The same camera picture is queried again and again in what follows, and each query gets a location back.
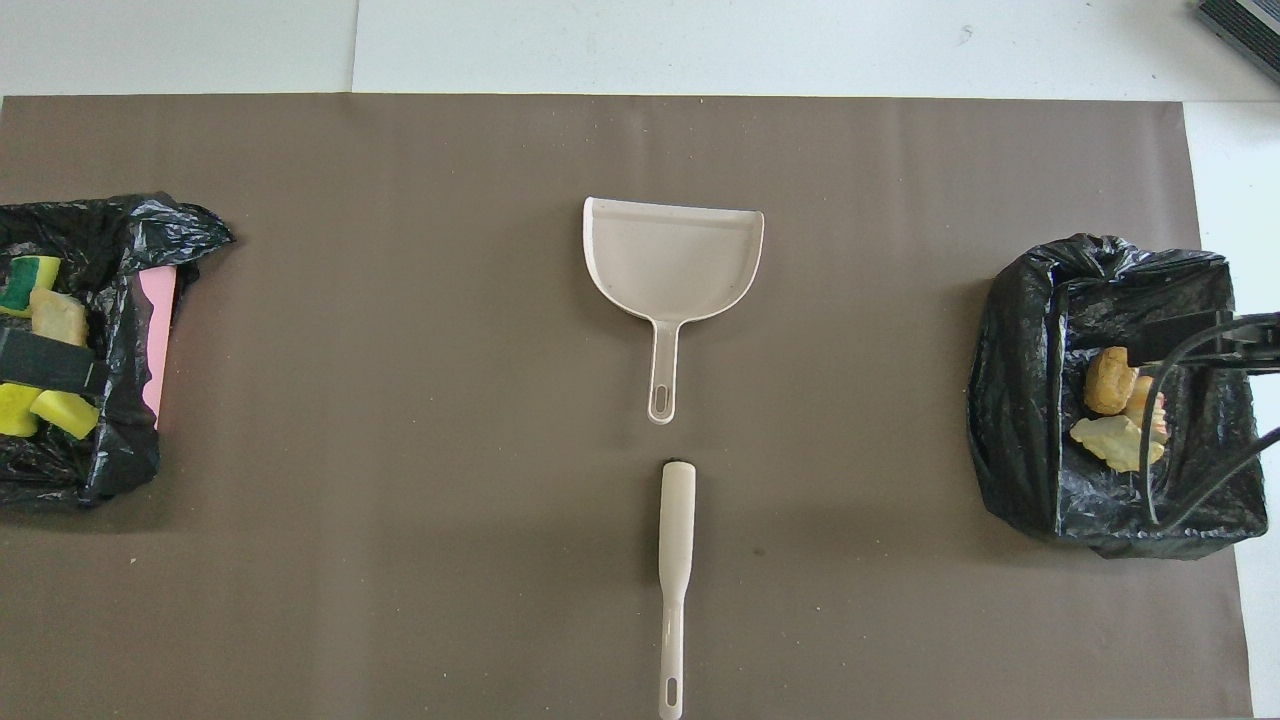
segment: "yellow sponge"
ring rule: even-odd
[[[97,427],[97,407],[73,392],[46,389],[31,404],[31,411],[84,439]]]
[[[36,434],[36,416],[31,414],[31,404],[40,392],[38,387],[0,384],[0,434],[13,437]]]

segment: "dustpan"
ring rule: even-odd
[[[760,264],[764,215],[588,197],[582,247],[614,305],[653,324],[649,419],[676,416],[680,328],[732,307]]]

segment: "dustpan handle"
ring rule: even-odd
[[[649,419],[666,425],[676,416],[676,351],[680,324],[654,320],[653,372],[649,375]]]

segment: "green sponge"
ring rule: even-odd
[[[42,287],[52,290],[61,258],[47,255],[23,255],[9,261],[9,284],[0,293],[0,313],[31,316],[31,291]]]

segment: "bread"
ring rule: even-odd
[[[1098,415],[1117,415],[1133,393],[1138,369],[1129,366],[1129,351],[1107,347],[1089,363],[1084,377],[1084,405]]]

